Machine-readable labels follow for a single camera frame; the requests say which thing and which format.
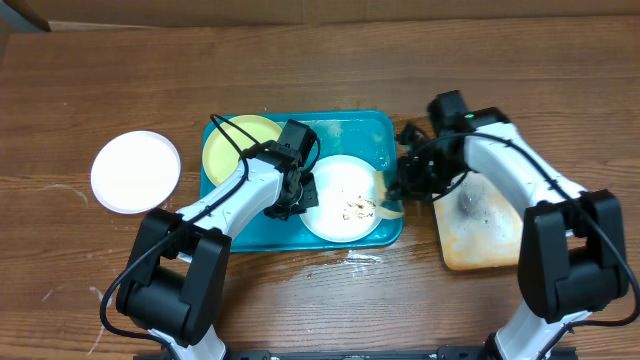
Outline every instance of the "plate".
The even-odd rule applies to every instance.
[[[229,119],[242,130],[256,138],[260,143],[278,140],[282,129],[273,121],[258,115],[241,115]],[[233,126],[223,123],[222,129],[240,147],[241,150],[253,145],[253,141],[244,136]],[[222,184],[238,167],[240,157],[233,146],[219,131],[213,131],[202,149],[202,166],[211,182]]]
[[[91,167],[91,189],[107,209],[141,213],[161,204],[180,179],[180,155],[164,136],[132,131],[109,141]]]
[[[360,240],[382,220],[375,212],[375,169],[354,156],[335,155],[311,171],[318,190],[317,207],[300,215],[316,236],[336,243]]]

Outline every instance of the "blue tray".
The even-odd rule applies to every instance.
[[[260,114],[281,127],[289,119],[309,125],[322,144],[320,158],[344,154],[356,156],[371,164],[376,170],[396,167],[396,143],[393,124],[384,113],[375,110],[327,111],[308,113]],[[204,130],[202,146],[215,130],[209,124]],[[309,155],[309,162],[315,157]],[[200,171],[200,198],[215,186]],[[332,243],[311,233],[300,220],[293,216],[287,221],[256,216],[233,240],[231,252],[263,252],[290,250],[332,250],[384,246],[393,243],[402,232],[403,220],[382,220],[378,227],[365,238],[350,243]]]

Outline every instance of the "white plate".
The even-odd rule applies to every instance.
[[[91,188],[111,211],[150,210],[173,192],[180,178],[180,156],[164,136],[132,131],[109,141],[91,168]]]
[[[337,243],[360,240],[382,220],[375,214],[375,169],[353,156],[335,155],[316,164],[312,172],[319,205],[300,215],[315,235]]]

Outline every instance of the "brown wood tabletop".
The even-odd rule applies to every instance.
[[[0,65],[0,357],[158,350],[99,336],[100,294],[142,218],[91,192],[92,161],[113,137],[147,129],[175,143],[183,177],[165,204],[175,211],[197,199],[211,112],[373,108],[396,127],[427,126],[426,103],[454,89],[472,109],[500,107],[572,180],[616,194],[640,270],[640,17],[12,35]],[[431,214],[411,205],[389,247],[235,255],[226,282],[216,329],[236,350],[479,345],[520,302],[514,268],[445,270]],[[595,318],[631,306],[627,296]],[[579,329],[564,344],[632,359],[639,336],[638,324]]]

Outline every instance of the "black cable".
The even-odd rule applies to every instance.
[[[638,318],[638,316],[640,315],[640,286],[638,286],[638,281],[637,281],[635,275],[633,274],[633,271],[631,271],[631,268],[629,267],[627,262],[622,258],[622,255],[620,255],[620,252],[618,252],[618,250],[613,245],[613,243],[611,242],[611,240],[609,239],[607,234],[605,234],[604,231],[602,230],[602,228],[600,228],[600,226],[595,222],[595,220],[593,220],[591,215],[589,215],[589,213],[587,213],[580,206],[580,204],[578,204],[576,202],[575,199],[573,199],[571,196],[569,196],[569,194],[567,194],[556,183],[556,181],[553,178],[551,178],[551,176],[549,176],[549,174],[547,174],[544,171],[542,166],[540,164],[538,164],[536,162],[536,160],[531,155],[529,155],[528,152],[526,152],[524,149],[522,149],[518,145],[514,144],[512,141],[505,140],[503,138],[500,138],[500,137],[497,137],[497,136],[494,136],[494,135],[483,134],[483,133],[458,133],[458,134],[445,135],[445,136],[430,140],[429,142],[427,142],[427,143],[423,144],[422,146],[418,147],[416,149],[416,151],[414,151],[414,153],[419,153],[421,151],[424,151],[427,147],[433,146],[438,141],[442,141],[442,140],[446,140],[446,139],[452,139],[452,138],[467,137],[467,136],[481,137],[481,138],[485,138],[485,139],[489,139],[489,140],[493,140],[493,141],[505,144],[508,147],[511,147],[512,149],[514,149],[515,151],[520,153],[520,155],[522,155],[525,159],[527,159],[527,161],[529,161],[531,166],[533,166],[538,171],[538,173],[540,173],[540,175],[549,183],[549,185],[558,194],[560,194],[560,196],[562,196],[565,200],[567,200],[570,204],[572,204],[576,208],[578,213],[587,221],[589,226],[591,226],[591,228],[598,234],[598,236],[600,236],[602,241],[604,241],[604,243],[607,245],[609,250],[613,253],[613,256],[616,258],[616,261],[620,264],[620,266],[622,267],[624,272],[629,277],[629,282],[631,283],[631,288],[633,289],[635,305],[634,305],[634,309],[633,309],[633,312],[631,313],[631,315],[629,315],[626,318],[621,319],[621,320],[580,320],[580,321],[575,321],[575,322],[572,322],[572,323],[566,323],[566,324],[564,324],[562,326],[560,331],[558,331],[558,333],[556,333],[556,335],[551,339],[551,341],[549,341],[549,343],[547,343],[547,345],[542,349],[542,351],[540,353],[538,353],[538,358],[537,359],[538,360],[544,359],[546,353],[549,350],[551,350],[560,341],[560,339],[562,339],[562,337],[568,331],[572,331],[576,327],[579,327],[579,326],[618,327],[618,326],[628,325],[628,324],[632,323],[633,321],[635,321]]]
[[[468,174],[469,174],[469,172],[468,172],[468,171],[466,171],[464,174],[462,174],[462,176],[460,177],[460,179],[458,179],[458,181],[456,181],[456,183],[455,183],[455,184],[453,184],[453,185],[449,186],[449,187],[447,188],[447,190],[445,190],[442,194],[438,194],[438,196],[436,196],[436,197],[434,197],[433,199],[431,199],[431,201],[430,201],[430,202],[428,202],[427,204],[434,203],[434,202],[436,202],[436,201],[438,201],[438,200],[442,199],[443,197],[445,197],[445,196],[447,196],[447,195],[451,194],[451,193],[453,192],[453,190],[455,190],[458,186],[460,186],[460,185],[464,182],[464,179],[466,179],[466,178],[467,178],[467,175],[468,175]]]
[[[195,224],[200,219],[202,219],[203,217],[205,217],[209,213],[211,213],[211,211],[215,210],[218,206],[220,206],[220,204],[222,204],[225,201],[227,201],[236,191],[238,191],[240,189],[240,187],[242,187],[244,182],[249,177],[249,163],[247,162],[247,159],[244,156],[242,156],[242,150],[240,150],[238,145],[233,141],[233,139],[231,139],[231,137],[222,129],[220,124],[218,124],[218,122],[215,120],[216,117],[222,119],[223,121],[225,121],[227,123],[229,123],[230,125],[232,125],[236,129],[238,129],[240,132],[242,132],[244,135],[246,135],[247,137],[252,139],[253,141],[256,141],[256,140],[251,135],[247,134],[244,130],[240,129],[234,123],[228,121],[227,119],[225,119],[225,118],[223,118],[223,117],[221,117],[219,115],[215,115],[215,114],[211,115],[211,122],[215,125],[216,129],[218,129],[220,131],[222,136],[224,136],[227,139],[227,141],[229,141],[231,146],[233,146],[233,148],[238,152],[238,154],[240,154],[240,159],[242,160],[242,164],[244,165],[244,171],[242,173],[242,177],[240,178],[240,181],[236,185],[234,185],[228,192],[223,194],[212,205],[206,206],[204,208],[204,210],[202,212],[200,212],[198,215],[194,216],[192,219],[190,219],[188,221],[185,221],[185,222],[181,223],[174,231],[172,231],[171,233],[165,235],[162,239],[160,239],[160,241],[158,241],[158,243],[156,243],[154,246],[152,246],[149,250],[147,250],[144,254],[142,254],[138,259],[136,259],[136,261],[134,261],[130,266],[128,266],[126,269],[124,269],[120,273],[120,275],[118,275],[118,277],[116,277],[116,279],[113,281],[113,283],[111,283],[111,285],[109,286],[107,291],[105,291],[104,296],[102,297],[102,301],[100,302],[100,321],[102,322],[102,326],[104,326],[105,329],[107,329],[108,331],[110,331],[110,332],[112,332],[112,333],[114,333],[116,335],[120,335],[120,336],[124,336],[124,337],[129,337],[129,338],[133,338],[133,339],[144,339],[144,340],[155,341],[155,342],[159,343],[160,345],[162,345],[163,348],[166,348],[175,359],[179,358],[178,354],[176,354],[175,349],[173,349],[170,346],[170,343],[167,340],[165,340],[165,339],[163,339],[163,338],[161,338],[159,336],[155,336],[155,335],[151,335],[151,334],[144,334],[144,333],[137,333],[137,332],[127,331],[127,330],[122,330],[122,329],[118,329],[115,326],[113,326],[109,322],[109,320],[107,319],[107,306],[109,305],[109,300],[111,299],[111,296],[113,295],[113,292],[122,283],[122,280],[125,277],[127,277],[131,273],[131,271],[133,271],[133,269],[135,269],[144,259],[146,259],[147,257],[151,256],[151,254],[155,255],[156,252],[162,252],[162,251],[166,250],[171,245],[171,243],[173,241],[175,241],[175,238],[178,235],[181,235],[191,225]]]
[[[301,176],[305,176],[305,175],[309,174],[311,172],[311,170],[313,170],[313,167],[316,166],[316,163],[318,162],[318,159],[320,158],[320,139],[317,137],[317,135],[316,135],[316,145],[318,145],[318,153],[316,154],[316,157],[313,159],[311,164],[309,166],[307,166],[306,169],[302,170],[302,172],[300,174]]]

